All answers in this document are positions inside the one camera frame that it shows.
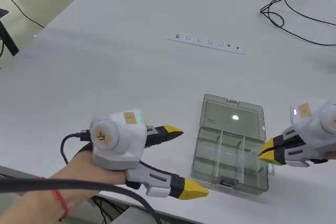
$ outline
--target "white plastic part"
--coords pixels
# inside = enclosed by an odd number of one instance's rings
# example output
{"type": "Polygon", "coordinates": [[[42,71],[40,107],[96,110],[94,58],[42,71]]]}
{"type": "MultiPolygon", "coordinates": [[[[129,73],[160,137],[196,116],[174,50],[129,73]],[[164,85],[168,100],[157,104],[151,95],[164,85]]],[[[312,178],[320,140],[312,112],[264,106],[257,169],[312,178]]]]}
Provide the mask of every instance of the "white plastic part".
{"type": "Polygon", "coordinates": [[[291,106],[292,125],[283,131],[286,141],[298,135],[305,144],[285,149],[286,164],[309,167],[306,161],[324,159],[336,151],[336,100],[301,101],[291,106]]]}
{"type": "Polygon", "coordinates": [[[91,123],[91,140],[100,150],[114,149],[119,143],[119,131],[111,119],[97,120],[91,123]]]}
{"type": "Polygon", "coordinates": [[[239,45],[233,45],[227,41],[211,39],[204,36],[195,36],[187,33],[173,33],[167,36],[168,40],[183,42],[200,47],[207,47],[235,54],[244,55],[244,52],[239,45]]]}
{"type": "Polygon", "coordinates": [[[136,109],[92,120],[90,134],[95,164],[105,169],[134,169],[144,151],[147,126],[136,109]]]}
{"type": "Polygon", "coordinates": [[[309,167],[307,162],[302,161],[288,161],[286,160],[287,165],[294,166],[294,167],[309,167]]]}
{"type": "Polygon", "coordinates": [[[150,197],[168,197],[170,194],[170,188],[159,188],[159,187],[151,187],[148,188],[146,195],[150,197]]]}
{"type": "Polygon", "coordinates": [[[320,114],[322,128],[330,134],[336,134],[336,105],[325,108],[320,114]]]}

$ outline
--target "label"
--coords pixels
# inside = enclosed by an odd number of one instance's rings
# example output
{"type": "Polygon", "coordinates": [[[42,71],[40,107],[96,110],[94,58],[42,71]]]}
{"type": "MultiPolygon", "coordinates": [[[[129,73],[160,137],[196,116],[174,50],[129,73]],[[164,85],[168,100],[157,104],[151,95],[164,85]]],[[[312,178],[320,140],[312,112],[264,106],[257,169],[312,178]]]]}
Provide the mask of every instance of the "label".
{"type": "Polygon", "coordinates": [[[94,136],[102,145],[109,146],[112,143],[112,136],[106,134],[100,127],[96,128],[94,136]]]}
{"type": "Polygon", "coordinates": [[[126,124],[137,124],[134,112],[124,112],[124,118],[126,124]]]}
{"type": "Polygon", "coordinates": [[[298,107],[299,115],[301,118],[308,118],[311,116],[311,110],[309,107],[309,103],[304,103],[299,105],[298,107]]]}

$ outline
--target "power strip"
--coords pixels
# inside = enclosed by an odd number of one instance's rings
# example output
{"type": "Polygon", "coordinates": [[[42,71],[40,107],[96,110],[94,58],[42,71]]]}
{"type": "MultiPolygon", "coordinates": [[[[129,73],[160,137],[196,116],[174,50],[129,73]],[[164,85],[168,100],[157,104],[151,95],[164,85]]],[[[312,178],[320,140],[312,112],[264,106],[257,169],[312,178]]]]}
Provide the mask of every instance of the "power strip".
{"type": "Polygon", "coordinates": [[[233,52],[235,54],[244,55],[243,50],[238,45],[232,45],[230,43],[222,42],[219,40],[213,40],[204,38],[201,36],[193,36],[191,34],[176,33],[167,36],[168,40],[179,41],[191,45],[213,48],[226,52],[233,52]]]}

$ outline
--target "plastic compartment box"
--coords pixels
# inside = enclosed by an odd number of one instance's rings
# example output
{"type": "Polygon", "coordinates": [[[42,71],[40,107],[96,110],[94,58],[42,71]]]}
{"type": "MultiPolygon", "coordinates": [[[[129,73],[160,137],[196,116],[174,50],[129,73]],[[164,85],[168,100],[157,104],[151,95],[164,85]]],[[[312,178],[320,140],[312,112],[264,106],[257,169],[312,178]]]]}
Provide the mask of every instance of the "plastic compartment box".
{"type": "Polygon", "coordinates": [[[191,176],[253,195],[268,190],[262,107],[206,94],[191,176]]]}

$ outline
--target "black wire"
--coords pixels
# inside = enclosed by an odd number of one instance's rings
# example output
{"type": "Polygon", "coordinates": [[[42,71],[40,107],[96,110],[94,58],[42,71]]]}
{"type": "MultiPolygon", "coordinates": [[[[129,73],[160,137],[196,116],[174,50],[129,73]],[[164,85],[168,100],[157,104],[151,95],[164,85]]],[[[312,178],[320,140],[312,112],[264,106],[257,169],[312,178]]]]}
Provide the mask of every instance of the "black wire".
{"type": "Polygon", "coordinates": [[[125,212],[124,209],[122,209],[118,205],[114,204],[113,202],[109,201],[108,199],[105,199],[105,198],[100,197],[100,196],[95,196],[94,198],[98,199],[100,201],[104,201],[106,204],[108,204],[110,207],[112,207],[115,211],[117,211],[120,214],[122,214],[123,212],[125,212]]]}
{"type": "Polygon", "coordinates": [[[103,217],[104,217],[104,215],[106,215],[106,216],[110,219],[109,223],[113,221],[112,216],[110,216],[110,215],[107,213],[107,211],[103,208],[102,201],[100,201],[100,211],[101,211],[100,213],[103,213],[103,214],[102,214],[103,217]]]}
{"type": "Polygon", "coordinates": [[[32,20],[31,18],[29,18],[21,9],[20,9],[20,7],[14,2],[14,0],[11,0],[12,2],[13,2],[13,4],[14,5],[16,5],[16,7],[19,9],[19,11],[23,14],[23,16],[25,16],[27,19],[29,19],[31,22],[34,22],[36,25],[38,25],[38,26],[40,26],[40,27],[42,27],[42,28],[44,28],[44,26],[43,25],[41,25],[41,24],[39,24],[39,23],[37,23],[36,21],[34,21],[34,20],[32,20]]]}
{"type": "Polygon", "coordinates": [[[67,156],[64,154],[64,145],[65,145],[65,142],[69,139],[69,138],[72,138],[72,137],[81,137],[82,134],[81,133],[74,133],[74,134],[70,134],[70,135],[67,135],[66,137],[63,138],[62,142],[61,142],[61,147],[60,147],[60,152],[61,152],[61,155],[64,159],[64,162],[66,164],[69,163],[68,159],[67,159],[67,156]]]}
{"type": "Polygon", "coordinates": [[[40,178],[12,178],[0,179],[0,193],[15,193],[21,191],[41,191],[41,190],[55,190],[55,189],[85,189],[85,190],[98,190],[110,191],[117,194],[122,194],[131,197],[141,203],[146,211],[153,216],[157,224],[162,224],[159,215],[149,205],[149,203],[140,195],[133,191],[127,190],[122,187],[89,182],[74,179],[40,179],[40,178]]]}
{"type": "Polygon", "coordinates": [[[283,26],[285,25],[285,20],[284,20],[284,18],[283,18],[280,14],[278,14],[278,13],[270,12],[270,11],[269,11],[270,7],[271,7],[273,4],[275,4],[275,3],[277,3],[277,2],[280,2],[280,1],[284,1],[284,2],[286,3],[286,5],[287,5],[293,12],[295,12],[295,13],[297,13],[297,14],[299,14],[299,15],[305,17],[305,18],[308,18],[308,19],[311,19],[311,20],[314,20],[314,21],[318,21],[318,22],[321,22],[321,23],[325,23],[325,24],[328,24],[328,25],[336,26],[336,24],[334,24],[334,23],[330,23],[330,22],[327,22],[327,21],[323,21],[323,20],[315,19],[315,18],[309,17],[309,16],[307,16],[307,15],[304,15],[304,14],[302,14],[302,13],[300,13],[300,12],[294,10],[294,9],[287,3],[286,0],[272,0],[271,3],[269,3],[268,5],[266,5],[266,6],[264,6],[263,8],[260,9],[260,13],[262,13],[266,18],[268,18],[269,21],[270,21],[274,26],[276,26],[277,28],[280,28],[281,30],[283,30],[283,31],[285,31],[285,32],[287,32],[287,33],[289,33],[289,34],[291,34],[291,35],[297,37],[297,38],[300,38],[300,39],[302,39],[302,40],[304,40],[304,41],[306,41],[306,42],[309,42],[309,43],[312,43],[312,44],[315,44],[315,45],[319,45],[319,46],[336,46],[336,44],[322,44],[322,43],[318,43],[318,42],[315,42],[315,41],[311,41],[311,40],[305,39],[305,38],[303,38],[303,37],[301,37],[301,36],[299,36],[299,35],[297,35],[297,34],[294,34],[294,33],[290,32],[290,31],[284,29],[284,28],[283,28],[283,26]],[[278,16],[278,17],[281,19],[281,25],[277,24],[277,23],[270,17],[270,14],[273,14],[273,15],[278,16]]]}
{"type": "Polygon", "coordinates": [[[4,41],[3,41],[2,39],[0,39],[0,40],[1,40],[1,42],[2,42],[2,45],[1,45],[1,51],[0,51],[0,58],[1,58],[1,56],[4,54],[5,43],[4,43],[4,41]]]}
{"type": "Polygon", "coordinates": [[[99,204],[99,210],[100,210],[100,214],[103,216],[104,223],[107,224],[106,217],[105,217],[105,214],[104,214],[104,212],[103,212],[102,202],[100,202],[100,204],[99,204]]]}

